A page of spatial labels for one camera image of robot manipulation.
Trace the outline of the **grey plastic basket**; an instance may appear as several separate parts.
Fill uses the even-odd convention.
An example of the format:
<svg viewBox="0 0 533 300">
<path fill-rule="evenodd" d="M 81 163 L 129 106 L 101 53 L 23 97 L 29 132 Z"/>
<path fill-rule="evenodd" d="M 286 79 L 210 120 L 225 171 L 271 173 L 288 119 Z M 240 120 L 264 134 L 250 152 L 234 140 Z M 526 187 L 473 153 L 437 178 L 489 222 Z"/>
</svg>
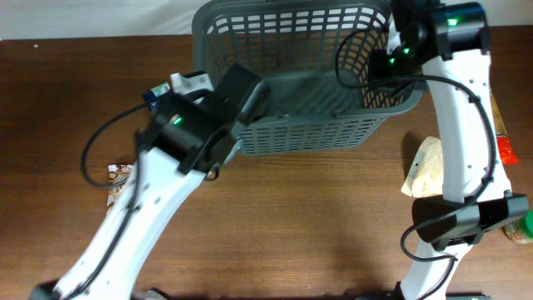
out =
<svg viewBox="0 0 533 300">
<path fill-rule="evenodd" d="M 387 1 L 210 1 L 192 19 L 193 67 L 218 83 L 233 64 L 270 87 L 239 152 L 272 155 L 351 148 L 424 88 L 368 89 L 369 58 L 385 48 Z"/>
</svg>

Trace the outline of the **beige paper bag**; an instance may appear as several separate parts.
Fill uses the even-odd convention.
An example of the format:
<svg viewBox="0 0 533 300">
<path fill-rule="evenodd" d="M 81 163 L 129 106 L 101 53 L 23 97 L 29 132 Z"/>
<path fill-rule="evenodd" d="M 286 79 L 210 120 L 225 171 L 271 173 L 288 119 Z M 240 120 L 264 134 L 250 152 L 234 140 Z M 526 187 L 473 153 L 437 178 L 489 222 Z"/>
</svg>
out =
<svg viewBox="0 0 533 300">
<path fill-rule="evenodd" d="M 401 191 L 413 198 L 441 195 L 443 174 L 441 140 L 427 137 L 418 148 Z"/>
</svg>

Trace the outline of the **red spaghetti packet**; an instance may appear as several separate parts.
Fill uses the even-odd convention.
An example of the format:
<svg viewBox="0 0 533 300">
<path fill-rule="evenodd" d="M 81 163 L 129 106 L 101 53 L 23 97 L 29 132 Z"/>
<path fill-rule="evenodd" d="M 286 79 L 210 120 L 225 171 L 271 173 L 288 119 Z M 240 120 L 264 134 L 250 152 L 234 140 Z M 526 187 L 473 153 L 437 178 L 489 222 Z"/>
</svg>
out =
<svg viewBox="0 0 533 300">
<path fill-rule="evenodd" d="M 501 161 L 504 165 L 516 165 L 520 160 L 513 151 L 510 139 L 507 137 L 506 127 L 493 94 L 491 94 L 491 107 Z"/>
</svg>

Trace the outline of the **green lidded jar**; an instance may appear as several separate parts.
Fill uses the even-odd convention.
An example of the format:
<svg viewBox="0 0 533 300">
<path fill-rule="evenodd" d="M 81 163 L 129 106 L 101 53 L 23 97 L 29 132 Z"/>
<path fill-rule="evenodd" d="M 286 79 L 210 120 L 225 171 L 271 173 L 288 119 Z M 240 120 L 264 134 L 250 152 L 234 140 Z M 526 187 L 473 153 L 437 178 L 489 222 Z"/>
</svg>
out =
<svg viewBox="0 0 533 300">
<path fill-rule="evenodd" d="M 532 243 L 533 212 L 529 211 L 524 217 L 504 226 L 506 236 L 514 243 Z"/>
</svg>

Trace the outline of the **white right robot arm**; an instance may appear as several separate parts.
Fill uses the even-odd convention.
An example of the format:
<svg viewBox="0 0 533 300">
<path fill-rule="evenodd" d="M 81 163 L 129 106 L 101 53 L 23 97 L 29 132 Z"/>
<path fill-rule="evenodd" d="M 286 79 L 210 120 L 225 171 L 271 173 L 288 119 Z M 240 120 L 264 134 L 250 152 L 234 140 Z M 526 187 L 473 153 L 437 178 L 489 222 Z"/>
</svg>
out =
<svg viewBox="0 0 533 300">
<path fill-rule="evenodd" d="M 443 185 L 412 206 L 418 236 L 399 299 L 443 299 L 461 259 L 483 236 L 527 214 L 499 154 L 490 95 L 491 37 L 477 2 L 395 1 L 376 85 L 424 82 L 436 110 Z"/>
</svg>

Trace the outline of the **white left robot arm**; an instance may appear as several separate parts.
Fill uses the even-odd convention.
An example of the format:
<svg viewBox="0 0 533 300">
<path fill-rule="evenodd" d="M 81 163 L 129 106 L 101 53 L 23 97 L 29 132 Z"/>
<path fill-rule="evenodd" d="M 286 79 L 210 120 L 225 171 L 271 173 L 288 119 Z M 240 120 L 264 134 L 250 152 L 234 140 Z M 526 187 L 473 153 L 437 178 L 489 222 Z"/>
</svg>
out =
<svg viewBox="0 0 533 300">
<path fill-rule="evenodd" d="M 270 88 L 233 64 L 218 83 L 205 72 L 171 76 L 136 132 L 137 160 L 122 193 L 84 254 L 60 279 L 38 284 L 32 299 L 129 299 L 149 253 L 176 210 L 237 150 L 262 113 Z"/>
</svg>

